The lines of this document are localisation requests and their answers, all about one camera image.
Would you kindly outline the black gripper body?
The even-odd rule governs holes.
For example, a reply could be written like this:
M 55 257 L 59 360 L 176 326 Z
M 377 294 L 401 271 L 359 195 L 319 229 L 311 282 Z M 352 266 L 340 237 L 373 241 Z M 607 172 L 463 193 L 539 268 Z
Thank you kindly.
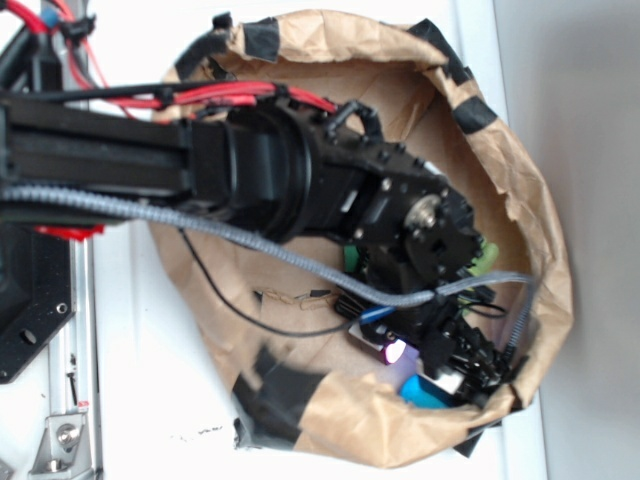
M 345 293 L 344 317 L 357 322 L 349 333 L 377 351 L 383 342 L 402 339 L 407 344 L 405 353 L 416 354 L 416 372 L 411 376 L 437 378 L 441 373 L 461 372 L 465 380 L 459 393 L 451 396 L 454 405 L 484 405 L 509 373 L 509 361 L 479 328 L 467 322 L 467 316 L 475 313 L 465 312 L 460 294 L 440 295 L 401 310 Z

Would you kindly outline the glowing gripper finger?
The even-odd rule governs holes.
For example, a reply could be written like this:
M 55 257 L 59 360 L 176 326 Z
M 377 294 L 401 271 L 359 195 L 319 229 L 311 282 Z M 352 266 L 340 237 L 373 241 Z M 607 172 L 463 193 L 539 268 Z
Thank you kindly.
M 379 359 L 384 365 L 397 363 L 404 355 L 407 344 L 402 339 L 383 342 L 379 347 Z
M 441 373 L 437 378 L 424 375 L 424 378 L 449 396 L 455 397 L 463 386 L 465 376 L 459 371 Z

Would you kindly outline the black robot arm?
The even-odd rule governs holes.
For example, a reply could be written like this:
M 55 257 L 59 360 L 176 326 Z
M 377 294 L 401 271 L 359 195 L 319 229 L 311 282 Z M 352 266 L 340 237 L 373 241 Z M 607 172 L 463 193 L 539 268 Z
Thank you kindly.
M 349 329 L 413 347 L 421 377 L 456 403 L 485 404 L 511 370 L 464 318 L 494 300 L 471 274 L 483 246 L 471 205 L 356 102 L 261 100 L 158 125 L 5 96 L 1 214 L 81 229 L 143 219 L 313 272 L 340 287 Z

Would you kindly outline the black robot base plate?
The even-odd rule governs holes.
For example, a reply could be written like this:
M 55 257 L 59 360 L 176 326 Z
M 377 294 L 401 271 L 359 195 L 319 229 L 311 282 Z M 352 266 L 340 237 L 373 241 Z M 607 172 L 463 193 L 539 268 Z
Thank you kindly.
M 74 313 L 70 244 L 1 226 L 1 383 L 16 380 Z

